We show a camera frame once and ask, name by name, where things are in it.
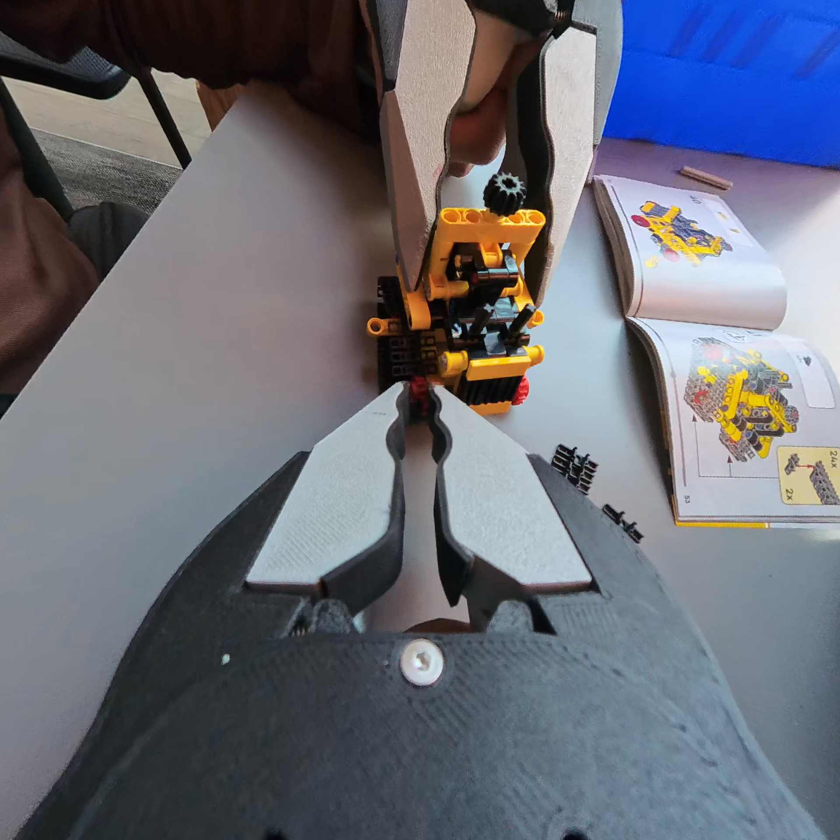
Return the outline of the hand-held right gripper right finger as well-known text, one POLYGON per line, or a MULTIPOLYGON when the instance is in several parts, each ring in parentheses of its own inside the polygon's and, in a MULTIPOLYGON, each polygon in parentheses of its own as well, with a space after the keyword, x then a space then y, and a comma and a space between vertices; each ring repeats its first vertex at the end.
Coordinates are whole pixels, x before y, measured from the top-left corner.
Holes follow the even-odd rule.
POLYGON ((437 563, 484 630, 504 601, 586 592, 592 575, 527 451, 443 386, 430 392, 437 563))

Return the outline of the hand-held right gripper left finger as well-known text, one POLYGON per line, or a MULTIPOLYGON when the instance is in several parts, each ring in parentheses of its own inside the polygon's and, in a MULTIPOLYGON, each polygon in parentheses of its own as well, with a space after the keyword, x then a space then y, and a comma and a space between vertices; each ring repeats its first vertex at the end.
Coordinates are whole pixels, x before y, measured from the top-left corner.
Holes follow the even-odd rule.
POLYGON ((402 569, 409 385, 377 396, 308 455, 245 580, 359 614, 402 569))

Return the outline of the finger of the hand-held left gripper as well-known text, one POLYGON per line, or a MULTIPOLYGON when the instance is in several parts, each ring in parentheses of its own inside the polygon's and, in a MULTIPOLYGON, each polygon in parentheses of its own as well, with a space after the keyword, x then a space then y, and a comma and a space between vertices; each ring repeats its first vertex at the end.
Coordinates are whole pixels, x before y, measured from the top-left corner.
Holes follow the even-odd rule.
POLYGON ((612 103, 623 48, 619 1, 559 9, 539 56, 518 79, 518 144, 526 208, 545 217, 524 260, 524 279, 542 304, 591 173, 612 103))
POLYGON ((380 132, 397 262, 421 279, 440 210, 449 124, 466 89, 476 22, 463 1, 368 1, 380 132))

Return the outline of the yellow black lego bulldozer model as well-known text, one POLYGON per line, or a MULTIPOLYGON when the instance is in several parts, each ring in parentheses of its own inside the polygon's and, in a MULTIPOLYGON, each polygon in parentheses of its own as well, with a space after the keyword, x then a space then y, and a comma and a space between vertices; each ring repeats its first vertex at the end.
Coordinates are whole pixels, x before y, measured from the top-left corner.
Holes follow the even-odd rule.
POLYGON ((400 275, 377 280, 377 313, 366 325, 377 384, 384 392, 408 382, 417 417, 429 411, 432 385, 480 415, 506 413, 527 399, 528 371, 544 359, 531 343, 543 315, 523 267, 545 216, 524 207, 524 183, 506 172, 489 179, 483 199, 484 208, 441 211, 415 290, 400 275))

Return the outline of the black lego track segment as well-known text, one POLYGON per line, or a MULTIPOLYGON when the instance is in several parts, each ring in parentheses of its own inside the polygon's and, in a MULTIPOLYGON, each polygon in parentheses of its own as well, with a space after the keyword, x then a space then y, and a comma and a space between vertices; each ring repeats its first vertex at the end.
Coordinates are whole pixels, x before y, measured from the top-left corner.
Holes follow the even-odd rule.
POLYGON ((558 444, 554 450, 551 466, 578 491, 586 496, 590 494, 599 466, 590 454, 582 454, 577 447, 558 444))

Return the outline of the small black lego connector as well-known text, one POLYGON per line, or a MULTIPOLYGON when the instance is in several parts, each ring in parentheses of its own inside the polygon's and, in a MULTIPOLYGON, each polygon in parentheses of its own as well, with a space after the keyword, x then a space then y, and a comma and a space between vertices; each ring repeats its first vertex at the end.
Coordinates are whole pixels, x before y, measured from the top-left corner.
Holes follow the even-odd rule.
POLYGON ((635 543, 641 543, 644 539, 644 535, 638 530, 637 523, 625 518, 625 511, 619 511, 608 503, 603 505, 602 511, 635 543))

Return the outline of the open lego instruction booklet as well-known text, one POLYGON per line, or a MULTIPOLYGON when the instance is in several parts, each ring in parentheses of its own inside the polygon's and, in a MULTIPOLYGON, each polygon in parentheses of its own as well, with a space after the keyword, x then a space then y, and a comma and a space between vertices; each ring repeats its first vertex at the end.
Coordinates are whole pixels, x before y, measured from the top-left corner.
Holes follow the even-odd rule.
POLYGON ((675 522, 838 529, 838 382, 777 331, 773 258, 719 196, 614 175, 592 187, 657 375, 675 522))

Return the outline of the person's left hand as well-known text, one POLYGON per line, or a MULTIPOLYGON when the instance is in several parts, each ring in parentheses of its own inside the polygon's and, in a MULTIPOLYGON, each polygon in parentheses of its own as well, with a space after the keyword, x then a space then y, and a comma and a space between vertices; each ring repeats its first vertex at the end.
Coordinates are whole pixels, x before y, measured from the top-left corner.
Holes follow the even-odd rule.
POLYGON ((474 108, 454 117, 447 175, 463 177, 475 165, 488 165, 497 157, 506 141, 509 93, 543 42, 544 38, 536 38, 513 49, 483 98, 474 108))

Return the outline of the blue bin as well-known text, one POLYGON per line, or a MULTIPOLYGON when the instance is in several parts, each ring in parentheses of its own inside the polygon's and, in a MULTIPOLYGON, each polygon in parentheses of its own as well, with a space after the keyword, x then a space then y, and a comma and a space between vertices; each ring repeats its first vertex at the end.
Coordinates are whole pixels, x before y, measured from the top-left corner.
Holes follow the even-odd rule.
POLYGON ((837 168, 838 1, 626 1, 605 137, 837 168))

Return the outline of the small wooden stick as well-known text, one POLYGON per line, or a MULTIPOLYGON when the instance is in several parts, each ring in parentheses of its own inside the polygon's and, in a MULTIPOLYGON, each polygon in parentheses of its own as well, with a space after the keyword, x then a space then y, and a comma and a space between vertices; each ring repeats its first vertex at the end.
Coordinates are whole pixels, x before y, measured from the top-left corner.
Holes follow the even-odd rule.
POLYGON ((722 177, 720 175, 715 175, 708 173, 706 171, 702 171, 697 169, 696 167, 683 165, 679 169, 679 174, 694 182, 698 182, 704 184, 706 186, 711 186, 717 190, 726 192, 732 189, 733 183, 729 179, 722 177))

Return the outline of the dark cloth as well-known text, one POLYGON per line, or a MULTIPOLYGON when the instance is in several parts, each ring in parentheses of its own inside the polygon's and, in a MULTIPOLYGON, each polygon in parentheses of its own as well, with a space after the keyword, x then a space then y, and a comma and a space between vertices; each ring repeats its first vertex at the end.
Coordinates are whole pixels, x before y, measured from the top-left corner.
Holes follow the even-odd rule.
POLYGON ((103 202, 76 210, 67 221, 67 230, 103 281, 148 218, 134 206, 103 202))

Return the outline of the black chair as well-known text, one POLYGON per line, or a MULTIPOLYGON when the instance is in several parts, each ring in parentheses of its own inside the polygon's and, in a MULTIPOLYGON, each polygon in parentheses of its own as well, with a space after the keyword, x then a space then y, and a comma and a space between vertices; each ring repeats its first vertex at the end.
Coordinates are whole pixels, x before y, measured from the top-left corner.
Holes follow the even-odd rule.
POLYGON ((175 168, 89 143, 45 135, 47 151, 59 163, 59 173, 70 177, 67 195, 38 140, 19 111, 5 80, 33 82, 93 100, 108 100, 131 80, 127 71, 92 50, 78 51, 67 62, 44 58, 13 39, 1 35, 2 114, 17 146, 29 189, 64 218, 69 218, 76 198, 82 206, 115 202, 152 214, 170 191, 178 175, 175 168))

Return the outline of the person's brown clothed body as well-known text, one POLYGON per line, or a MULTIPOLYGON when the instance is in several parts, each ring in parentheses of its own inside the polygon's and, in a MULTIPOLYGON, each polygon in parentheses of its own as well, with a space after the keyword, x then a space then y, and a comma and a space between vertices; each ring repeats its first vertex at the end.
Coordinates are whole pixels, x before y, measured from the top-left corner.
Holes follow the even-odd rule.
MULTIPOLYGON (((211 89, 272 81, 358 130, 355 74, 368 33, 351 1, 13 1, 2 32, 52 60, 88 47, 118 67, 155 68, 211 89)), ((98 288, 67 224, 25 183, 1 118, 1 380, 18 394, 98 288)))

